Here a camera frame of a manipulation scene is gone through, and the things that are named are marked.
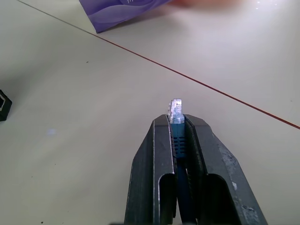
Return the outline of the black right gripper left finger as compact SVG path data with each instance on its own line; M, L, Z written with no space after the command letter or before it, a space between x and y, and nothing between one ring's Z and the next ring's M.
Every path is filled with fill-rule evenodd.
M176 216L176 156L167 115L153 120L134 156L125 225L171 225Z

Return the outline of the purple plastic bag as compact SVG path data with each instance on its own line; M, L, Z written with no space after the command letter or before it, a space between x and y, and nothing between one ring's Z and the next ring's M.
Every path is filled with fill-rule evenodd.
M172 0L79 0L96 33L133 19Z

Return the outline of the small black box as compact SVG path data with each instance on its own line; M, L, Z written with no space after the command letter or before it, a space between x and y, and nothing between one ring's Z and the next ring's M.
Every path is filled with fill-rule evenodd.
M12 101L0 90L0 121L5 121L8 117Z

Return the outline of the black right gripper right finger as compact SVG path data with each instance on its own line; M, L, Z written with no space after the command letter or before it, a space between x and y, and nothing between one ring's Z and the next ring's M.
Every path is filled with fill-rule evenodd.
M186 114L185 135L198 225L268 225L237 158L208 123Z

